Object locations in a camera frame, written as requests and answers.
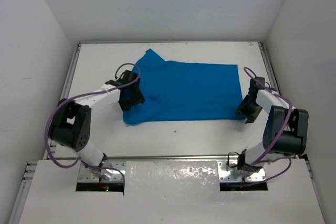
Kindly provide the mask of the blue t shirt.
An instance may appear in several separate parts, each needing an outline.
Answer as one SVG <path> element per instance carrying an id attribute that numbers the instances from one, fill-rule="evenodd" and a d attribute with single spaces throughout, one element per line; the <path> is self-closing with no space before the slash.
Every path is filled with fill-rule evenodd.
<path id="1" fill-rule="evenodd" d="M 166 61 L 149 49 L 133 71 L 145 102 L 123 113 L 128 125 L 237 119 L 243 100 L 237 65 Z"/>

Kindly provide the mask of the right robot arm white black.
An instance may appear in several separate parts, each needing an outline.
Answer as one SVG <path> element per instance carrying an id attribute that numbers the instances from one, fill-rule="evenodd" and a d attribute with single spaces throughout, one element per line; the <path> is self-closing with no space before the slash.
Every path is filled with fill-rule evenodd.
<path id="1" fill-rule="evenodd" d="M 265 79 L 250 79 L 248 94 L 236 110 L 245 123 L 254 123 L 261 111 L 268 118 L 262 140 L 243 150 L 237 158 L 237 169 L 246 174 L 258 172 L 264 163 L 281 157 L 302 155 L 307 144 L 309 113 L 295 108 L 274 89 L 265 86 Z"/>

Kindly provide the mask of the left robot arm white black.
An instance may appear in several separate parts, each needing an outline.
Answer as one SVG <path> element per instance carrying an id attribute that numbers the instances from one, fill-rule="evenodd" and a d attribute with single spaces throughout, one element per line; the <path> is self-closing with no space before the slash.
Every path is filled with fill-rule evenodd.
<path id="1" fill-rule="evenodd" d="M 94 92 L 60 100 L 47 121 L 45 142 L 53 140 L 72 149 L 87 166 L 100 167 L 105 155 L 90 141 L 92 116 L 115 103 L 122 111 L 144 103 L 139 85 L 140 73 L 125 70 Z"/>

